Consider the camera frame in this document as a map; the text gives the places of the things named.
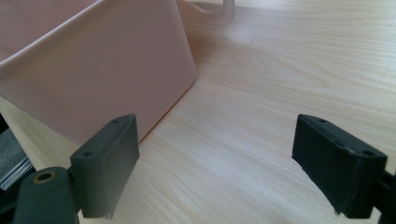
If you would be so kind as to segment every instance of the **plastic bin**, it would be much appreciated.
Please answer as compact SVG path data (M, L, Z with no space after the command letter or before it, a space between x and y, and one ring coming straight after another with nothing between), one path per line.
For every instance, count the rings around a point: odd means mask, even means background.
M131 113L142 139L195 80L177 3L187 21L232 18L175 0L1 1L0 95L77 146Z

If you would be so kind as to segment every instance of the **wooden table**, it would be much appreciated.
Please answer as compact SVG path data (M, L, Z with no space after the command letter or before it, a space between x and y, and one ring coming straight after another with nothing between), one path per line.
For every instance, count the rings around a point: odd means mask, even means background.
M327 119L396 170L396 2L237 0L231 25L185 24L198 79L140 144L111 221L376 223L336 216L291 155L298 114ZM14 105L37 169L77 149Z

